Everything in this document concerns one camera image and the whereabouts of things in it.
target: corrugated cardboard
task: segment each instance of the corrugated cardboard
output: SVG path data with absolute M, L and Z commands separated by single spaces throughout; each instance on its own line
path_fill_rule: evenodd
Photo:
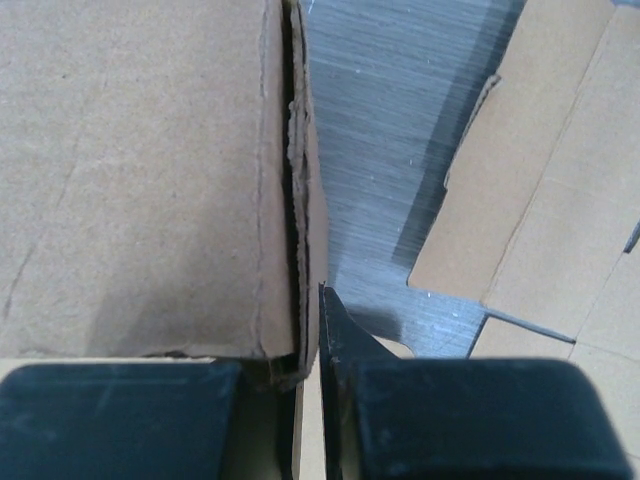
M 4 2 L 0 43 L 0 355 L 306 370 L 327 226 L 297 3 Z
M 627 247 L 640 219 L 639 45 L 639 10 L 527 3 L 410 278 L 575 339 L 488 319 L 472 356 L 575 362 L 632 460 L 640 251 Z

